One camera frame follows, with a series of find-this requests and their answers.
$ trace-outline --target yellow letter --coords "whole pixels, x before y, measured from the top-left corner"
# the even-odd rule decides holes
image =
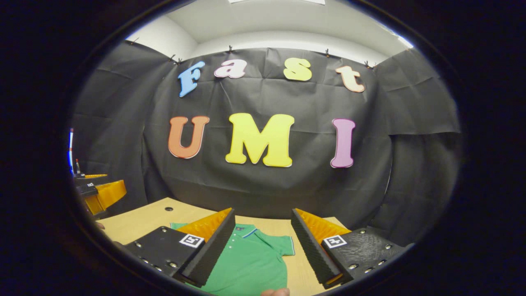
[[[272,116],[261,133],[248,113],[232,114],[229,118],[234,125],[232,131],[232,145],[230,153],[225,157],[229,163],[245,163],[247,157],[243,155],[243,144],[247,148],[248,156],[256,164],[265,148],[268,146],[267,156],[263,163],[267,166],[289,167],[292,159],[289,157],[289,132],[294,124],[294,117],[286,114]]]
[[[312,77],[312,72],[307,69],[310,67],[308,60],[304,58],[291,57],[285,60],[283,74],[287,79],[307,81]]]

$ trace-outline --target letter i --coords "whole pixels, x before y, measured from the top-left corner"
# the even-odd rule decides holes
[[[336,128],[336,153],[330,165],[334,168],[350,167],[353,164],[351,157],[352,130],[355,123],[349,119],[336,118],[332,120]]]

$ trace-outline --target shirt collar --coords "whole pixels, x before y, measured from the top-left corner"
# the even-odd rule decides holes
[[[240,236],[242,238],[247,238],[249,235],[253,234],[257,228],[254,225],[250,224],[236,224],[236,227],[234,227],[234,230],[232,231],[232,235]]]

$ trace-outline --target foam letter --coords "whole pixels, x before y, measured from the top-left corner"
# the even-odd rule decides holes
[[[190,146],[181,146],[181,134],[183,133],[183,125],[188,122],[188,118],[178,116],[170,120],[171,128],[168,136],[168,149],[175,157],[182,159],[191,159],[196,156],[201,149],[201,142],[203,141],[203,132],[205,124],[210,121],[206,116],[195,116],[192,118],[194,124],[194,133],[192,135],[192,142]]]
[[[308,69],[310,63],[304,58],[291,57],[285,60],[286,69],[283,74],[287,79],[307,81],[312,77],[312,72]]]
[[[230,77],[230,78],[240,78],[245,74],[245,67],[247,62],[244,60],[229,60],[221,63],[220,68],[214,72],[216,77]]]
[[[353,71],[350,66],[343,66],[336,69],[336,73],[341,74],[343,84],[345,87],[355,93],[361,93],[365,90],[365,87],[356,82],[356,77],[360,77],[360,73]]]
[[[268,146],[267,156],[263,163],[267,166],[289,167],[292,159],[289,157],[289,132],[294,124],[294,117],[286,114],[272,116],[261,133],[248,113],[232,114],[229,118],[234,125],[230,153],[225,157],[229,163],[245,163],[247,157],[243,155],[243,144],[247,148],[248,156],[256,164],[265,148]]]
[[[184,97],[187,93],[193,91],[197,87],[197,83],[193,82],[192,79],[198,80],[199,77],[201,77],[201,71],[199,69],[204,65],[205,62],[201,61],[179,74],[177,78],[181,79],[180,97]]]
[[[332,120],[336,128],[336,155],[331,160],[332,167],[350,167],[353,164],[351,157],[352,129],[355,123],[348,119],[336,118]]]

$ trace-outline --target white ceiling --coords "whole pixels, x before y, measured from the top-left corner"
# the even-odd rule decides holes
[[[198,43],[232,34],[300,31],[328,35],[393,56],[407,47],[380,23],[346,0],[325,5],[302,0],[196,0],[167,14]]]

